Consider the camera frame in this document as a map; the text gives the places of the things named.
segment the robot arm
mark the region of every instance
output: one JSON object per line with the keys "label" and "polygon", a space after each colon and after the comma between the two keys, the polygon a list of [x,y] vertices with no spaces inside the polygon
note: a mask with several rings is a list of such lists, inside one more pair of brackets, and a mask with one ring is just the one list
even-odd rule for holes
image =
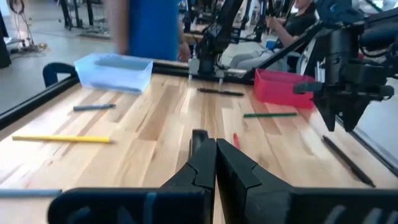
{"label": "robot arm", "polygon": [[216,177],[226,224],[398,221],[396,190],[293,187],[224,139],[194,142],[191,158],[160,188],[69,190],[49,206],[49,224],[210,224]]}

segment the wooden table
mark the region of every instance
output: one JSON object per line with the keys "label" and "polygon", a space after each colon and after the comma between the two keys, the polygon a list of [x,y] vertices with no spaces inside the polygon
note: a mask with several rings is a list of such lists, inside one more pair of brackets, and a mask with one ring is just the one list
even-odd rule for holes
{"label": "wooden table", "polygon": [[[260,103],[252,88],[225,84],[245,93],[230,97],[199,93],[216,83],[154,75],[141,95],[84,89],[75,85],[0,132],[0,187],[158,187],[188,159],[192,129],[232,142],[269,172],[295,186],[368,187],[322,143],[327,135],[379,188],[398,180],[360,143],[336,125],[329,133],[316,110]],[[74,105],[116,103],[112,110],[73,112]],[[244,113],[294,112],[293,118],[243,119]],[[116,144],[13,141],[13,134],[109,136]],[[51,198],[1,199],[0,223],[46,223]],[[223,223],[216,192],[215,223]]]}

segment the pencil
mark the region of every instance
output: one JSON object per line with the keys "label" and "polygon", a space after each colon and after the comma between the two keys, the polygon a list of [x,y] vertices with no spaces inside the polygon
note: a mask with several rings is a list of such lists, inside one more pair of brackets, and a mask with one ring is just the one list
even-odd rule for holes
{"label": "pencil", "polygon": [[297,116],[297,113],[253,113],[243,115],[244,118],[273,118],[287,116]]}
{"label": "pencil", "polygon": [[238,135],[236,133],[234,133],[233,137],[234,137],[234,146],[235,146],[235,148],[241,150],[241,145],[239,143]]}
{"label": "pencil", "polygon": [[62,190],[42,189],[0,189],[0,198],[9,197],[56,197],[62,194]]}
{"label": "pencil", "polygon": [[12,137],[12,140],[112,143],[111,140],[110,140],[110,138],[89,137],[89,136],[38,136],[38,135],[22,135],[22,136],[13,136],[13,137]]}

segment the pen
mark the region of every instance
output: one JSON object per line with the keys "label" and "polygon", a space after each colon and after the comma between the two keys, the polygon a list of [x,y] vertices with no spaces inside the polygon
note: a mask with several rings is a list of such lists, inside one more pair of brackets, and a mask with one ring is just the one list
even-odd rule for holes
{"label": "pen", "polygon": [[116,105],[113,103],[107,103],[103,105],[83,105],[83,106],[74,106],[74,111],[84,111],[84,110],[103,110],[114,108]]}
{"label": "pen", "polygon": [[62,194],[62,190],[42,189],[0,189],[0,198],[9,197],[56,197]]}
{"label": "pen", "polygon": [[220,91],[220,90],[212,90],[207,88],[199,88],[198,91],[202,93],[217,93],[222,95],[229,95],[229,96],[244,96],[243,93],[233,92],[233,91]]}
{"label": "pen", "polygon": [[351,169],[352,173],[363,183],[375,188],[373,181],[359,168],[343,151],[336,146],[336,144],[331,141],[326,136],[323,136],[323,142],[333,151],[335,152]]}

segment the gray floor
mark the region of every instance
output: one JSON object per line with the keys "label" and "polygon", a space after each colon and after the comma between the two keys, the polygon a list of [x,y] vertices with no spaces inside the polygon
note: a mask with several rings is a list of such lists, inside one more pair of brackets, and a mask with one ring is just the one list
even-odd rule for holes
{"label": "gray floor", "polygon": [[[50,62],[73,63],[92,52],[111,52],[109,42],[79,39],[79,30],[65,30],[61,8],[52,0],[25,0],[26,15],[32,19],[30,29],[35,43],[46,43],[48,49],[44,55],[27,55],[12,60],[12,65],[0,70],[0,113],[27,100],[44,90],[42,69]],[[87,24],[85,8],[79,10],[80,16]],[[99,9],[95,10],[98,17],[103,16]],[[16,20],[5,18],[6,27],[11,36],[17,37]],[[19,35],[26,37],[26,28],[20,20]],[[249,53],[258,49],[256,43],[230,45],[223,55],[223,63],[229,63],[232,56],[238,53]],[[398,86],[396,80],[389,83]],[[372,103],[365,111],[358,128],[381,148],[385,157],[398,166],[398,141],[395,139],[398,127],[398,97],[383,103]]]}

